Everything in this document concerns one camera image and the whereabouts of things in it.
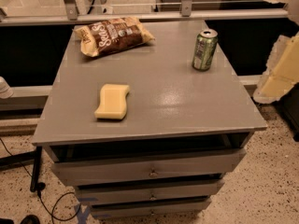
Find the grey drawer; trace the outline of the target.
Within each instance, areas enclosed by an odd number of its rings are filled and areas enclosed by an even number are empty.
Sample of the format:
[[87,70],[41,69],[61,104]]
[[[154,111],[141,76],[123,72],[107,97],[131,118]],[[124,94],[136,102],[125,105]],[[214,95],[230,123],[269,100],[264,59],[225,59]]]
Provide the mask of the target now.
[[52,171],[66,186],[119,183],[168,177],[232,172],[246,155],[244,148],[54,163]]
[[208,197],[178,198],[160,201],[134,203],[116,203],[93,205],[91,214],[94,218],[108,219],[117,217],[150,216],[176,212],[201,211],[211,203]]
[[159,183],[152,186],[139,185],[115,189],[76,188],[76,196],[81,203],[89,205],[159,201],[214,195],[222,188],[223,184],[222,180],[212,179]]

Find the middle grey drawer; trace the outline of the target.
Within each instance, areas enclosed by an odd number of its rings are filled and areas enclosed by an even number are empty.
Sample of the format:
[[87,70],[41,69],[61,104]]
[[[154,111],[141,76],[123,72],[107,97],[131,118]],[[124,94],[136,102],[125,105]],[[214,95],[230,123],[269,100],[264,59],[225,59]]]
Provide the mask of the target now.
[[214,195],[222,188],[223,184],[222,180],[212,179],[159,183],[152,186],[139,185],[115,189],[76,188],[76,196],[81,203],[89,205],[159,201]]

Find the green soda can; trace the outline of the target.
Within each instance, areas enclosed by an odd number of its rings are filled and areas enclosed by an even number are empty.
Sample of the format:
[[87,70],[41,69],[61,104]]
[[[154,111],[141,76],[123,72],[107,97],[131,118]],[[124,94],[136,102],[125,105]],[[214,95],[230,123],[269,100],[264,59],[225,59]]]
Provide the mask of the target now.
[[192,67],[207,71],[211,64],[218,43],[218,33],[213,29],[204,29],[196,37]]

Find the grey metal rail frame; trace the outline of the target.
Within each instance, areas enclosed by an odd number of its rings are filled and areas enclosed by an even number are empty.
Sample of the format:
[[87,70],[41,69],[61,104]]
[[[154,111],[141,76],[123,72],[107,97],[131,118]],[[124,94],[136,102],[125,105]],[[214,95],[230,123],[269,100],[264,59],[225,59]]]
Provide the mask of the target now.
[[3,26],[83,24],[125,16],[142,21],[275,19],[283,4],[263,0],[0,0]]

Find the top grey drawer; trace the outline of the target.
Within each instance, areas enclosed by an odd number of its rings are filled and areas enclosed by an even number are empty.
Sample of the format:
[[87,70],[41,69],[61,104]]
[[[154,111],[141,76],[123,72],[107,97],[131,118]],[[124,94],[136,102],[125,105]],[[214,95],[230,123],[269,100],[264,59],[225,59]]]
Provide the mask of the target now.
[[52,171],[66,186],[119,183],[168,177],[232,172],[246,155],[244,148],[54,163]]

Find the yellow sponge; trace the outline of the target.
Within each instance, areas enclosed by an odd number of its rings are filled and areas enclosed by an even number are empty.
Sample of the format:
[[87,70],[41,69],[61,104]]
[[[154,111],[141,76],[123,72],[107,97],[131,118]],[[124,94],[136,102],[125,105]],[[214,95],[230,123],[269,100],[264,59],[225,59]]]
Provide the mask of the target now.
[[105,84],[100,90],[100,103],[94,111],[97,119],[122,120],[127,113],[128,85]]

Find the black metal stand leg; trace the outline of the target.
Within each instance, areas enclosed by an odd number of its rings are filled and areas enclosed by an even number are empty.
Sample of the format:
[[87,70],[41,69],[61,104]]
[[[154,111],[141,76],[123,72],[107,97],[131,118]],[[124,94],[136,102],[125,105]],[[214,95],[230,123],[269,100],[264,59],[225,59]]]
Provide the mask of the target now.
[[31,177],[30,191],[36,192],[37,190],[39,190],[38,178],[41,166],[41,154],[42,148],[37,147],[35,151],[29,151],[22,154],[0,158],[0,167],[11,167],[14,164],[23,164],[24,162],[32,161],[33,172]]

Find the brown chip bag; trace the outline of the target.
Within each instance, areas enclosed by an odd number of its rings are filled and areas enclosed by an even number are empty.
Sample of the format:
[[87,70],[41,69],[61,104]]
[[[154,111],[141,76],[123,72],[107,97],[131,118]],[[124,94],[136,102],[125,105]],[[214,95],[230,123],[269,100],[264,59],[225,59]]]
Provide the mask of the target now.
[[99,21],[76,29],[75,34],[81,52],[89,57],[117,53],[155,39],[137,17]]

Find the grey drawer cabinet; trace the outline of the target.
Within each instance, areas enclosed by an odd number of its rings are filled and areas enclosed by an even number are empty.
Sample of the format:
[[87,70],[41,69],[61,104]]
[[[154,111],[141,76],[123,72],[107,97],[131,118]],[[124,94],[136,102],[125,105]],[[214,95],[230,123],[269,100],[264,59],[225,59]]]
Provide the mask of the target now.
[[[54,163],[174,155],[244,148],[266,124],[221,50],[211,68],[192,67],[200,21],[152,22],[154,42],[90,59],[71,38],[37,124],[33,142]],[[122,120],[97,119],[105,84],[128,85]],[[115,189],[226,173],[71,186]]]

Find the bottom grey drawer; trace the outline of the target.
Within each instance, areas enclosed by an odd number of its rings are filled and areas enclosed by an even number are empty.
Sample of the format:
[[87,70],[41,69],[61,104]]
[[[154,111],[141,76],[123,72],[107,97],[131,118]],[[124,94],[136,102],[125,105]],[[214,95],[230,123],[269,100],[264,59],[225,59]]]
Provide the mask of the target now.
[[160,201],[134,203],[116,203],[93,205],[91,214],[94,218],[108,219],[117,217],[150,216],[176,212],[201,211],[211,203],[208,197],[178,198]]

